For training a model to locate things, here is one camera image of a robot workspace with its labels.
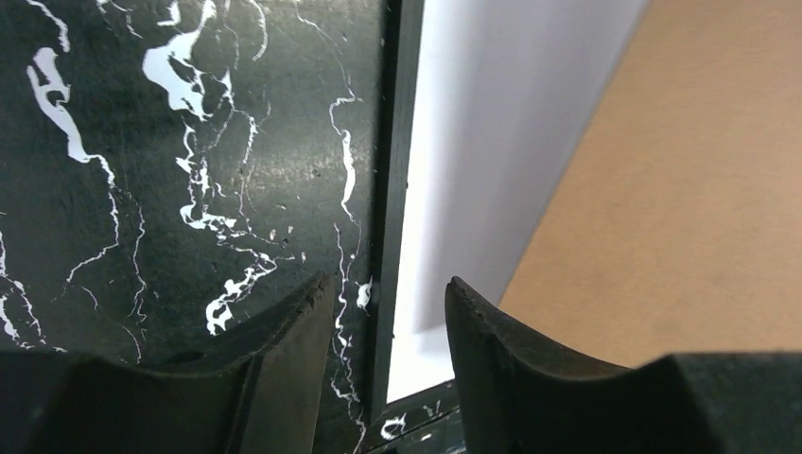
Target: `black plastic part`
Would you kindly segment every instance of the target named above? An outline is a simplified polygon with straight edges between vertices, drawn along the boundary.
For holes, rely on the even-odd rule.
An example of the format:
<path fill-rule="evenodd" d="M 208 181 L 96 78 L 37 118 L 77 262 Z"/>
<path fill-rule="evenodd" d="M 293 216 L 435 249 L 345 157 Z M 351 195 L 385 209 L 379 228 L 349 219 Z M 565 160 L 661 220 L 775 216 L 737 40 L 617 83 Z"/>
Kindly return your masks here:
<path fill-rule="evenodd" d="M 471 454 L 802 452 L 802 355 L 669 355 L 629 371 L 502 313 L 461 279 L 445 318 Z"/>
<path fill-rule="evenodd" d="M 0 452 L 311 452 L 334 284 L 318 275 L 273 309 L 169 363 L 0 353 Z"/>

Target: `black marble surface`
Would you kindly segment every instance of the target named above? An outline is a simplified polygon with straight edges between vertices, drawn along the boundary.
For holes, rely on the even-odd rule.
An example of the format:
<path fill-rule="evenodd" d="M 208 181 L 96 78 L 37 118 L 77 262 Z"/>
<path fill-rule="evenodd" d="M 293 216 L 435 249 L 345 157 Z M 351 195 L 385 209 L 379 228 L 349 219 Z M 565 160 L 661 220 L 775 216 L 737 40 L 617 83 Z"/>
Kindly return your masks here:
<path fill-rule="evenodd" d="M 360 398 L 388 5 L 0 2 L 0 348 L 156 364 L 323 270 L 316 451 L 442 415 Z"/>

